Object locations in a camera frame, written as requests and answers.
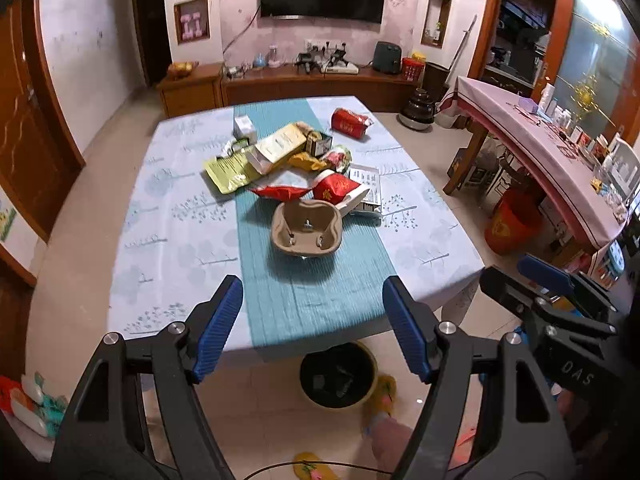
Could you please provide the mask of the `red packet with gold print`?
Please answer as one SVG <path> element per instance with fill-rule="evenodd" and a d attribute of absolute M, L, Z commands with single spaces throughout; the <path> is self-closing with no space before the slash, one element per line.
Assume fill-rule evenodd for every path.
<path fill-rule="evenodd" d="M 352 191 L 359 188 L 359 184 L 344 174 L 327 169 L 323 170 L 314 178 L 312 182 L 312 196 L 315 200 L 324 200 L 325 202 L 337 205 L 341 203 L 345 197 Z"/>

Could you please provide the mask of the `brown pulp cup tray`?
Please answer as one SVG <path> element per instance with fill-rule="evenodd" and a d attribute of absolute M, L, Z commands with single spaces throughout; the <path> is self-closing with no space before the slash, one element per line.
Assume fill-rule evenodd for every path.
<path fill-rule="evenodd" d="M 323 200 L 292 200 L 274 211 L 270 240 L 284 254 L 316 258 L 334 254 L 342 244 L 338 209 Z"/>

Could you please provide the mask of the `red snack bag front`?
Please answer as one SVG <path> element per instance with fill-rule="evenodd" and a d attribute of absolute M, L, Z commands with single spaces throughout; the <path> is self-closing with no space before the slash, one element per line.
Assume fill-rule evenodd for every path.
<path fill-rule="evenodd" d="M 258 186 L 250 189 L 256 196 L 278 202 L 292 202 L 300 200 L 310 192 L 310 188 L 296 188 L 288 185 Z"/>

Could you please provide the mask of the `green yellow packet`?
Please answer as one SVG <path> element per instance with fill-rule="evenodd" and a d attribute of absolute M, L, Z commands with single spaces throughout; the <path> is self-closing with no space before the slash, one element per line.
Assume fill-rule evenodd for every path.
<path fill-rule="evenodd" d="M 229 157 L 214 157 L 205 163 L 205 171 L 221 194 L 234 193 L 262 176 L 252 166 L 245 153 L 234 153 Z"/>

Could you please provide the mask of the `red plastic bucket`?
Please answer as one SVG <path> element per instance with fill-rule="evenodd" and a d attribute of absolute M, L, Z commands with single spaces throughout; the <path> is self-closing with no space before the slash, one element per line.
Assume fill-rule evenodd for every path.
<path fill-rule="evenodd" d="M 484 231 L 489 248 L 500 256 L 517 252 L 542 229 L 542 214 L 536 202 L 520 188 L 508 188 L 498 200 Z"/>

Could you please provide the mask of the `teal white bottle pack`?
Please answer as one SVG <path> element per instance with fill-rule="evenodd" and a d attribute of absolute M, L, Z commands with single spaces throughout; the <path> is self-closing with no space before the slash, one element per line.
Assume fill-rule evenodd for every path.
<path fill-rule="evenodd" d="M 50 396 L 43 390 L 44 379 L 22 375 L 18 387 L 10 389 L 12 415 L 40 437 L 55 439 L 68 407 L 65 396 Z"/>

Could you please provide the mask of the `right yellow embroidered slipper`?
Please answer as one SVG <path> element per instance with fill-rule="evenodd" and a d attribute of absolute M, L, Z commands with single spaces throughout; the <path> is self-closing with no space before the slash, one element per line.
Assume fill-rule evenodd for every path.
<path fill-rule="evenodd" d="M 390 375 L 378 376 L 373 392 L 362 404 L 361 426 L 365 436 L 372 434 L 378 422 L 393 416 L 396 396 L 396 379 Z"/>

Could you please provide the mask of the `white printed box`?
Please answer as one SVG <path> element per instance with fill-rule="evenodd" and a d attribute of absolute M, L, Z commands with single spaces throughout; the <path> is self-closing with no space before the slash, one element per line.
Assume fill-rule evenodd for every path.
<path fill-rule="evenodd" d="M 380 170 L 351 164 L 347 177 L 358 184 L 358 188 L 347 195 L 346 212 L 373 218 L 382 217 L 382 191 Z"/>

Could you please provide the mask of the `red crumpled bag far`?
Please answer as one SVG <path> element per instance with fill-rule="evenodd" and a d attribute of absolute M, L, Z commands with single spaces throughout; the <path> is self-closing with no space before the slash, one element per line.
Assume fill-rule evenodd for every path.
<path fill-rule="evenodd" d="M 343 107 L 334 110 L 331 117 L 332 130 L 356 140 L 360 140 L 372 124 L 371 118 Z"/>

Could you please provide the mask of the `small black carton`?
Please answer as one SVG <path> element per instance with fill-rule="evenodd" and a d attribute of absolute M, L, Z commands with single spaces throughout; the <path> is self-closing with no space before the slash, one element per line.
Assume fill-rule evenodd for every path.
<path fill-rule="evenodd" d="M 311 130 L 307 134 L 305 152 L 314 158 L 321 158 L 331 148 L 333 144 L 333 136 L 319 130 Z"/>

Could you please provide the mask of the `yellow crumpled wrapper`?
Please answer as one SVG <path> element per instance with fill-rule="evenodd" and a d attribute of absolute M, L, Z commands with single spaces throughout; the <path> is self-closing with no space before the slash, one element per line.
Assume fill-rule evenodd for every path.
<path fill-rule="evenodd" d="M 315 158 L 306 152 L 292 155 L 288 159 L 288 164 L 293 168 L 307 172 L 323 171 L 330 168 L 330 165 L 325 160 Z"/>

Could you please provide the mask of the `black toaster appliance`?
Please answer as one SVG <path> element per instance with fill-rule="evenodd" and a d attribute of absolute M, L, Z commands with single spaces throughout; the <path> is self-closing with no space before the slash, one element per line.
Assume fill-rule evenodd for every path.
<path fill-rule="evenodd" d="M 401 48 L 398 44 L 378 41 L 374 48 L 371 66 L 379 73 L 397 75 L 400 73 Z"/>

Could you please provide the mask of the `wooden door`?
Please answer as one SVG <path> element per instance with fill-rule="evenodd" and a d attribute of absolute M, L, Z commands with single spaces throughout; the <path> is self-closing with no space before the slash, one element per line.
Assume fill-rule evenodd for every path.
<path fill-rule="evenodd" d="M 12 0 L 1 12 L 1 186 L 48 240 L 84 167 L 54 90 L 40 0 Z"/>

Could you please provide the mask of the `cream long carton box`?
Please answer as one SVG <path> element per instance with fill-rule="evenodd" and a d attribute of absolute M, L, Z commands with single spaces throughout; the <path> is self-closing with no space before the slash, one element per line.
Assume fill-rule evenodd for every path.
<path fill-rule="evenodd" d="M 257 141 L 246 158 L 258 174 L 265 176 L 292 155 L 306 148 L 309 127 L 304 122 L 290 122 L 269 136 Z"/>

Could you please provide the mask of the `wooden TV cabinet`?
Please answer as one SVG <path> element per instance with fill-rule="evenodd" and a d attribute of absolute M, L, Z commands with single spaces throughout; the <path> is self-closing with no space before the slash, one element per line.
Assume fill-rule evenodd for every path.
<path fill-rule="evenodd" d="M 224 64 L 201 64 L 189 76 L 158 85 L 168 118 L 240 104 L 311 96 L 356 96 L 372 112 L 398 112 L 418 86 L 400 75 L 363 68 L 357 75 L 306 74 L 293 65 L 249 70 L 230 78 Z"/>

